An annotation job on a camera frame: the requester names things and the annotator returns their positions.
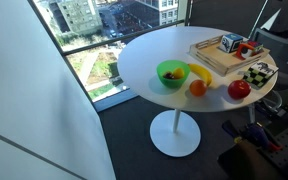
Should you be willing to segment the wooden crate tray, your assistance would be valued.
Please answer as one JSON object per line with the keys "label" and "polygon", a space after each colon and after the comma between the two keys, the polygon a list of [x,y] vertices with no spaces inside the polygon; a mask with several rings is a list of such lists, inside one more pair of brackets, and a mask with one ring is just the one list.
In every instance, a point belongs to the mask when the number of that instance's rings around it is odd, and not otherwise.
{"label": "wooden crate tray", "polygon": [[223,36],[217,36],[193,44],[189,50],[192,57],[201,61],[221,76],[265,58],[270,52],[269,49],[262,48],[257,54],[242,59],[241,55],[237,55],[236,51],[228,53],[222,49],[222,38]]}

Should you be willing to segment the dark plum in bowl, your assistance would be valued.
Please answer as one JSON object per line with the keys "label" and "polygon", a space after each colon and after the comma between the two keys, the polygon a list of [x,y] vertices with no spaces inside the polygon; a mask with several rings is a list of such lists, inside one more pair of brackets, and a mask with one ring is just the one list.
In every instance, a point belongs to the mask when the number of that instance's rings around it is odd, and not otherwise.
{"label": "dark plum in bowl", "polygon": [[163,77],[166,79],[174,79],[174,75],[172,72],[168,71],[163,74]]}

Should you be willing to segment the green plastic bowl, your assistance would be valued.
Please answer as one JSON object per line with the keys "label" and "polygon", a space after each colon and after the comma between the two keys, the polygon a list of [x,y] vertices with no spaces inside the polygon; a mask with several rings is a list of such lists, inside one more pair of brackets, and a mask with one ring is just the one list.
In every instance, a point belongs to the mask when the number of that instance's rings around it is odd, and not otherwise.
{"label": "green plastic bowl", "polygon": [[[176,69],[176,68],[182,68],[184,70],[184,77],[181,79],[166,79],[163,77],[163,74],[165,72],[172,72]],[[182,86],[182,84],[186,81],[189,73],[190,73],[190,68],[188,66],[187,63],[183,62],[183,61],[179,61],[179,60],[166,60],[161,62],[157,68],[157,75],[158,78],[160,80],[160,82],[168,87],[168,88],[180,88]]]}

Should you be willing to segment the yellow lemon in bowl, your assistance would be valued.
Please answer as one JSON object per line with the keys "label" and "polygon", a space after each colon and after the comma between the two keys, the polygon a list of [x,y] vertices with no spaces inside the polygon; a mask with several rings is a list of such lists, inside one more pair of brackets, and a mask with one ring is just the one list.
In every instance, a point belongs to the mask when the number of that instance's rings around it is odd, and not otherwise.
{"label": "yellow lemon in bowl", "polygon": [[184,70],[182,68],[176,68],[174,71],[173,71],[173,77],[175,79],[181,79],[183,78],[185,75],[184,73]]}

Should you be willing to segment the orange fruit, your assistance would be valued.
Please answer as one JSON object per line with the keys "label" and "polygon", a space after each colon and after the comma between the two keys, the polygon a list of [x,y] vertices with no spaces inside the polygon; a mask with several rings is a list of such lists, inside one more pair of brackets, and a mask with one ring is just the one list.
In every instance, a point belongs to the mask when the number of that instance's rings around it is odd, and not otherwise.
{"label": "orange fruit", "polygon": [[190,84],[189,90],[194,96],[203,96],[207,91],[207,85],[202,80],[194,80]]}

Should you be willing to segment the yellow banana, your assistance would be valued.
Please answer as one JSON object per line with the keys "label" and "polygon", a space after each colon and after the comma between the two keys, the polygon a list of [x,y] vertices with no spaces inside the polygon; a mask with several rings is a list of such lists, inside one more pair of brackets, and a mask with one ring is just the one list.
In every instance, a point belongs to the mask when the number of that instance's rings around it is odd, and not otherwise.
{"label": "yellow banana", "polygon": [[195,73],[202,80],[204,80],[207,86],[209,86],[212,83],[211,73],[203,66],[198,64],[189,64],[189,68],[193,73]]}

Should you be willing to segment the red apple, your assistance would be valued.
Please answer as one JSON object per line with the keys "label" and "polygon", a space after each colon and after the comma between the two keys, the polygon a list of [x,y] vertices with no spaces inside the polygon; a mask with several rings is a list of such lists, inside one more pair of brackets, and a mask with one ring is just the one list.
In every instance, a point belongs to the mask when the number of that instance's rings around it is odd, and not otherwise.
{"label": "red apple", "polygon": [[251,86],[244,80],[235,80],[228,86],[228,94],[235,100],[247,97],[250,92]]}

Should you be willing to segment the blue black white cube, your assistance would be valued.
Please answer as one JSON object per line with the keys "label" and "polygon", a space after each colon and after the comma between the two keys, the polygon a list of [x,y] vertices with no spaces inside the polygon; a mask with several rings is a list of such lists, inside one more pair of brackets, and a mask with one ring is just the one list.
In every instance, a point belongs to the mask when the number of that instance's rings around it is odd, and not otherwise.
{"label": "blue black white cube", "polygon": [[236,51],[239,44],[243,41],[243,37],[234,33],[222,36],[219,48],[226,53]]}

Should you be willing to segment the blue clamp with red tips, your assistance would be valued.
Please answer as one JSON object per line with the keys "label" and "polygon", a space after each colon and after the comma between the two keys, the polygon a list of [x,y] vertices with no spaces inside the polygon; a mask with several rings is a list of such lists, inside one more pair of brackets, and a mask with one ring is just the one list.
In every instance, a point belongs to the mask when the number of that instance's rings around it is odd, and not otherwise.
{"label": "blue clamp with red tips", "polygon": [[253,145],[271,152],[283,148],[259,123],[247,124],[243,130],[238,130],[230,120],[227,120],[222,124],[222,129],[233,138],[235,144],[248,140]]}

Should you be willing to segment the brown box corner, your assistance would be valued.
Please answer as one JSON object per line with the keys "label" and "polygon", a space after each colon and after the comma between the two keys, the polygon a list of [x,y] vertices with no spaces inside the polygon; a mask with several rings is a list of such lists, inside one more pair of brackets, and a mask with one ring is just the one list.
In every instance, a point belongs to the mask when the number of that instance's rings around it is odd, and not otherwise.
{"label": "brown box corner", "polygon": [[285,180],[282,173],[247,140],[220,154],[217,162],[230,180]]}

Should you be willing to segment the grey office chair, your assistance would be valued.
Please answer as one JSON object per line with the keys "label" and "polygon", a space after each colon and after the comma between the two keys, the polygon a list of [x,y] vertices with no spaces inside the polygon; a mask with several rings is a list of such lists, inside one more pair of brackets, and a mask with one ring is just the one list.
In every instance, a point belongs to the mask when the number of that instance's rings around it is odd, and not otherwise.
{"label": "grey office chair", "polygon": [[275,99],[263,98],[264,104],[275,111],[282,106],[280,91],[288,90],[288,39],[275,35],[267,30],[257,28],[252,40],[260,42],[270,50],[270,56],[279,68],[276,84],[272,89]]}

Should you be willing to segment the white round pedestal table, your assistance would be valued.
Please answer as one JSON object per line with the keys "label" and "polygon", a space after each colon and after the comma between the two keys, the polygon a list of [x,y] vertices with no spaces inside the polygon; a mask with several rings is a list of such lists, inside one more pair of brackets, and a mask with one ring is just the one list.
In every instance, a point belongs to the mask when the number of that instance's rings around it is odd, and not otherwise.
{"label": "white round pedestal table", "polygon": [[118,72],[124,83],[139,96],[166,108],[150,125],[150,137],[158,150],[172,157],[183,157],[194,152],[201,140],[197,122],[191,112],[220,112],[253,103],[274,87],[277,78],[272,77],[261,89],[254,89],[243,100],[234,100],[227,93],[228,85],[243,77],[245,68],[226,76],[213,73],[213,81],[206,94],[193,96],[190,83],[196,79],[191,74],[178,89],[162,85],[156,67],[165,60],[194,63],[189,47],[200,41],[222,35],[219,29],[195,26],[168,27],[143,34],[127,44],[118,58]]}

